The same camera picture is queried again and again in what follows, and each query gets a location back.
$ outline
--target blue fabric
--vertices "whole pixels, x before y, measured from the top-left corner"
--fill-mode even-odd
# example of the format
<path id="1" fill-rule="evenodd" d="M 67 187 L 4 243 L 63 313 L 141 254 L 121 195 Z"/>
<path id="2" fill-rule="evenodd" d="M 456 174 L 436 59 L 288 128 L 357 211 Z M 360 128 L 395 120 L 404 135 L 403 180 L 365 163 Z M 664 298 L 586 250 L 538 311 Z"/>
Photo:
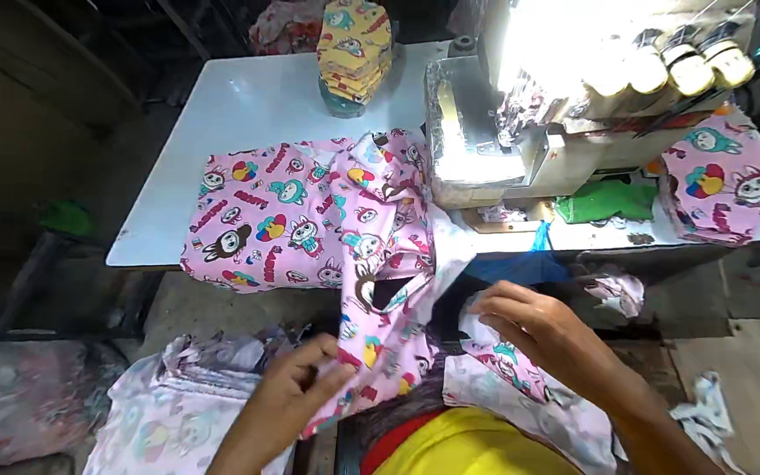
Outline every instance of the blue fabric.
<path id="1" fill-rule="evenodd" d="M 483 259 L 478 256 L 465 267 L 464 272 L 491 284 L 501 280 L 528 286 L 542 282 L 570 281 L 570 273 L 555 260 L 549 250 L 549 232 L 550 223 L 542 221 L 535 231 L 535 240 L 529 252 L 505 259 Z"/>

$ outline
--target white table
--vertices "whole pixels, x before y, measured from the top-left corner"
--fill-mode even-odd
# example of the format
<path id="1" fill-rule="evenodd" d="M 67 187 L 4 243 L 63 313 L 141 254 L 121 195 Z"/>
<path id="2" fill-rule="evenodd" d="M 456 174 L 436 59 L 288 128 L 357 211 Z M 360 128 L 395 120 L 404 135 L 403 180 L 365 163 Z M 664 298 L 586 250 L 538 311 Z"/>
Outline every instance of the white table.
<path id="1" fill-rule="evenodd" d="M 425 121 L 424 69 L 429 60 L 444 58 L 447 47 L 447 41 L 402 47 L 393 72 L 365 115 L 353 119 L 338 119 L 327 112 L 318 92 L 318 66 L 312 53 L 208 61 L 106 264 L 179 263 L 210 154 L 280 142 L 359 137 L 367 130 L 418 128 Z M 551 241 L 556 250 L 632 248 L 636 246 L 628 235 L 646 233 L 654 238 L 653 245 L 692 244 L 676 237 L 658 202 L 653 212 L 654 222 L 629 222 L 623 230 L 611 224 L 604 228 L 568 225 L 557 218 Z M 532 244 L 532 234 L 480 235 L 477 247 L 481 252 L 525 251 Z"/>

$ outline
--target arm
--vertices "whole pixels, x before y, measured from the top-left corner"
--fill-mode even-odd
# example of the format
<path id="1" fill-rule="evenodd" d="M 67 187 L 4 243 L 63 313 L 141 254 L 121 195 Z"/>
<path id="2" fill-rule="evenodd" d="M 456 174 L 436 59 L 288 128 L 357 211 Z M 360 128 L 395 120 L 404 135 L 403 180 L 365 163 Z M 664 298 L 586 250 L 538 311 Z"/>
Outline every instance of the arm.
<path id="1" fill-rule="evenodd" d="M 207 475 L 251 475 L 286 449 L 310 417 L 356 373 L 350 364 L 316 378 L 318 365 L 336 357 L 336 339 L 321 335 L 278 357 L 228 429 Z"/>
<path id="2" fill-rule="evenodd" d="M 637 473 L 723 473 L 670 418 L 647 382 L 564 303 L 501 281 L 483 292 L 472 311 L 545 371 L 603 409 Z"/>

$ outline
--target green fabric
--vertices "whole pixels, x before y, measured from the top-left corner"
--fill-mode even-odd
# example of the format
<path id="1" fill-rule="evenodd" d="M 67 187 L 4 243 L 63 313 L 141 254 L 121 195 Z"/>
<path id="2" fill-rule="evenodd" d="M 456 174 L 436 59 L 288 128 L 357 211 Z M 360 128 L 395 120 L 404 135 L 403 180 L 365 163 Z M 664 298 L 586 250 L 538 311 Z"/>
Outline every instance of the green fabric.
<path id="1" fill-rule="evenodd" d="M 74 201 L 51 201 L 40 217 L 40 224 L 75 236 L 90 236 L 94 229 L 90 215 Z"/>
<path id="2" fill-rule="evenodd" d="M 620 180 L 591 182 L 574 196 L 555 199 L 555 210 L 568 224 L 605 220 L 614 215 L 628 220 L 652 220 L 655 186 L 627 185 Z"/>

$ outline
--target yellow printed fabric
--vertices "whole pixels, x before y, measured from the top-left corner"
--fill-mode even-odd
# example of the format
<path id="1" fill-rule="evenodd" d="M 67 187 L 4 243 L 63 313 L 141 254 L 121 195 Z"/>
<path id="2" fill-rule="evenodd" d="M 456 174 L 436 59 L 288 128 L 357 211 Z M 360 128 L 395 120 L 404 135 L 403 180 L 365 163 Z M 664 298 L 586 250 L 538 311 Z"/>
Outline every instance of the yellow printed fabric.
<path id="1" fill-rule="evenodd" d="M 571 462 L 476 407 L 445 411 L 396 448 L 375 475 L 579 475 Z"/>
<path id="2" fill-rule="evenodd" d="M 392 28 L 386 9 L 363 0 L 328 4 L 316 55 L 330 92 L 367 102 L 392 62 Z"/>
<path id="3" fill-rule="evenodd" d="M 354 81 L 339 73 L 323 73 L 322 79 L 333 94 L 341 95 L 345 99 L 350 99 L 352 101 L 368 102 L 376 92 L 377 88 L 380 87 L 380 83 L 383 81 L 383 77 L 391 65 L 391 62 L 386 62 L 382 65 L 377 71 L 377 74 L 375 74 L 375 79 L 368 83 Z"/>

